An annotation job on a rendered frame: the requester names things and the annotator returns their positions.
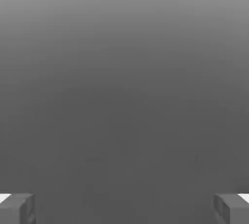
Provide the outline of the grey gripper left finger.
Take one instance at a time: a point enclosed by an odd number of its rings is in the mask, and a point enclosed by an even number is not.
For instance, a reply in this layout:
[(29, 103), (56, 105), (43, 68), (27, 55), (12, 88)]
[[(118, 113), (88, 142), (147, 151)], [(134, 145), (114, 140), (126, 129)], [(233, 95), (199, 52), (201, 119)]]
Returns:
[(36, 224), (35, 195), (0, 193), (0, 224)]

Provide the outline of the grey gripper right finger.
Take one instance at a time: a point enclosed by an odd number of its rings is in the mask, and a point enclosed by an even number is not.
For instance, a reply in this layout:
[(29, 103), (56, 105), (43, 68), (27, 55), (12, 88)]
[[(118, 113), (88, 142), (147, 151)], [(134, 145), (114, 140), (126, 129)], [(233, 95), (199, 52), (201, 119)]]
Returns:
[(249, 193), (215, 194), (213, 209), (217, 224), (249, 224)]

